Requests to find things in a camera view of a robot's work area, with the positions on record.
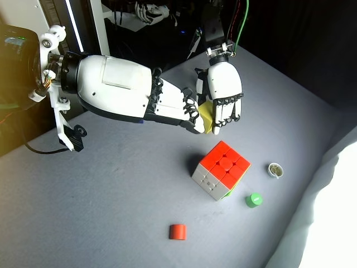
gray tabletop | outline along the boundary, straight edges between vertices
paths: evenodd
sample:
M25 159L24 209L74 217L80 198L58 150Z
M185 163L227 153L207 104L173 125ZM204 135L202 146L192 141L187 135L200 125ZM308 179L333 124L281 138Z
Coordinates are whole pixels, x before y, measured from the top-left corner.
M80 153L36 155L20 147L0 159L1 267L261 267L275 249L326 151L339 114L243 49L242 118L218 136L154 122L132 124L86 112ZM164 73L194 87L200 55ZM232 196L216 202L191 178L224 140L252 166ZM58 148L55 130L30 142ZM270 162L284 168L267 175ZM261 193L254 209L244 198ZM168 239L187 225L187 240Z

white cup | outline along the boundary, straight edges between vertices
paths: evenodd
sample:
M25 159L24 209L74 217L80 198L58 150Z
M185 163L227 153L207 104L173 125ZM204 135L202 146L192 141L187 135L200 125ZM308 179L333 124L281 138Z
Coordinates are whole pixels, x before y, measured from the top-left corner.
M284 170L278 163L271 163L268 167L268 173L271 177L279 179L284 174Z

yellow block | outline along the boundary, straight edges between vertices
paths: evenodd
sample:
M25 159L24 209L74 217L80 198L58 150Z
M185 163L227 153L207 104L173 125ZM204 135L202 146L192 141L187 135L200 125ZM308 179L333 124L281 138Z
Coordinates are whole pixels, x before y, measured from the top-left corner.
M205 103L199 106L199 112L203 118L205 133L210 133L213 126L213 103L207 100Z

bolt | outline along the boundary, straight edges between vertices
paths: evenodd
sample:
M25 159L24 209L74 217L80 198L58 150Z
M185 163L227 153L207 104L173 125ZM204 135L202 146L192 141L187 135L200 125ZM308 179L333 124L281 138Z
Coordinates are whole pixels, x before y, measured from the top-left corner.
M44 45L45 48L49 49L52 46L52 43L50 40L44 39L42 41L42 44Z
M60 97L60 103L67 103L68 99L66 97Z

cube logo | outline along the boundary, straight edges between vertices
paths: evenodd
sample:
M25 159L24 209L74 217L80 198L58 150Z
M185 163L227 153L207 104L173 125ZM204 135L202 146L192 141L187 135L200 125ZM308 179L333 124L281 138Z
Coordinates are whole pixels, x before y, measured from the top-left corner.
M250 162L220 141L198 164L192 178L214 199L220 200L238 184Z

